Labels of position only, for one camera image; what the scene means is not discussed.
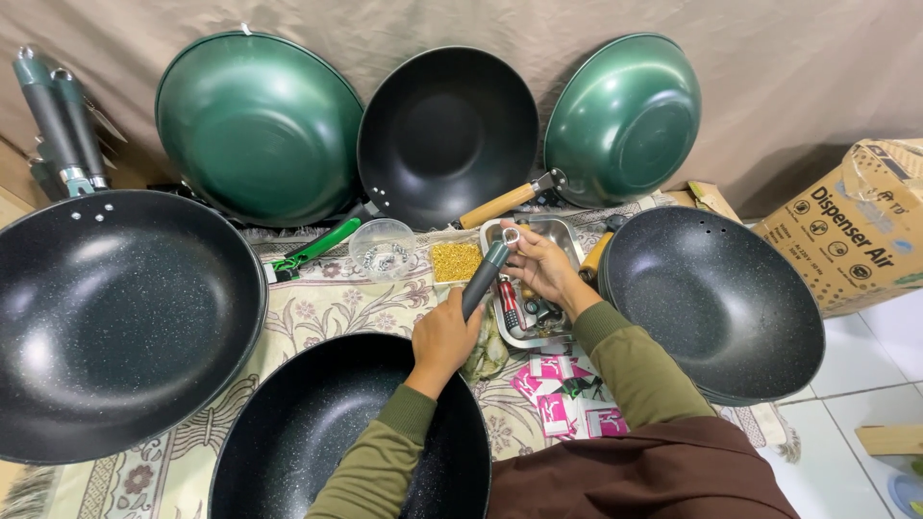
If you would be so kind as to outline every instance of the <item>cardboard box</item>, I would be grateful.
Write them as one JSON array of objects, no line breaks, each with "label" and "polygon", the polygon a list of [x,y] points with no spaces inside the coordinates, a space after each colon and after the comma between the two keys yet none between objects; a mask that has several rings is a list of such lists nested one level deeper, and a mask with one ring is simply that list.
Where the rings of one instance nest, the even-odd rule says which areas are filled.
[{"label": "cardboard box", "polygon": [[731,204],[727,203],[725,197],[718,191],[718,186],[694,180],[690,180],[688,185],[689,189],[667,191],[664,194],[676,199],[679,205],[717,212],[722,216],[740,223],[737,214],[731,209]]},{"label": "cardboard box", "polygon": [[923,139],[861,140],[753,226],[801,272],[825,318],[923,286]]}]

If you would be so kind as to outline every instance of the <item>olive green sleeve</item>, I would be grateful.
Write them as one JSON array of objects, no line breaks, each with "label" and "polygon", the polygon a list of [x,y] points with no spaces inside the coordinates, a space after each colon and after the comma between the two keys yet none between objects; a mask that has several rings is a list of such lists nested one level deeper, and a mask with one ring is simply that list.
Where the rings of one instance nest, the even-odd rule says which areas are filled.
[{"label": "olive green sleeve", "polygon": [[584,310],[574,323],[574,333],[615,397],[629,428],[715,416],[673,357],[609,303],[596,303]]},{"label": "olive green sleeve", "polygon": [[397,517],[435,411],[435,400],[398,386],[343,455],[305,519]]}]

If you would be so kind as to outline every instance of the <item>green wok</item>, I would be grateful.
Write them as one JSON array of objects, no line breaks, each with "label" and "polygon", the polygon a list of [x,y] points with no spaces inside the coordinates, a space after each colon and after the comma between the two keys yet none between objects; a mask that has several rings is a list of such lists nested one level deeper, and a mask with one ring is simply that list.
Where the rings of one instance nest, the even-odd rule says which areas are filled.
[{"label": "green wok", "polygon": [[660,34],[618,38],[581,66],[545,133],[545,169],[567,202],[603,209],[647,196],[686,160],[701,118],[689,60]]},{"label": "green wok", "polygon": [[183,180],[243,222],[308,225],[359,193],[359,97],[283,38],[232,31],[193,42],[163,73],[154,114]]}]

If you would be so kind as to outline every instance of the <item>white tile floor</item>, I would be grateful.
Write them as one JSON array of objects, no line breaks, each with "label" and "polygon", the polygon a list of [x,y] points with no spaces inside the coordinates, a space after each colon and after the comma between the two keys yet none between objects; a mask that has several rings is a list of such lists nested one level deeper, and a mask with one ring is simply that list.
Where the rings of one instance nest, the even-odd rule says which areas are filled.
[{"label": "white tile floor", "polygon": [[869,456],[854,430],[923,424],[923,290],[826,320],[827,353],[808,388],[779,403],[801,461],[760,449],[802,519],[903,519],[888,496],[911,456]]}]

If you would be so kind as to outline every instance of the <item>hand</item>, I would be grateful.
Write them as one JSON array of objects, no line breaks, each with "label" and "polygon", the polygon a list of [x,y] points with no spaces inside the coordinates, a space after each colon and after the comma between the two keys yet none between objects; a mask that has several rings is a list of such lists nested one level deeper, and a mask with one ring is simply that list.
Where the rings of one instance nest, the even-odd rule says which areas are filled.
[{"label": "hand", "polygon": [[520,232],[520,239],[509,246],[512,253],[507,263],[514,266],[503,267],[500,273],[525,282],[541,297],[561,305],[570,322],[575,322],[585,309],[603,300],[580,279],[561,247],[509,220],[501,220],[500,226],[513,227]]},{"label": "hand", "polygon": [[482,315],[484,305],[479,305],[465,323],[462,289],[452,288],[449,298],[414,326],[414,370],[404,384],[436,400],[474,349]]}]

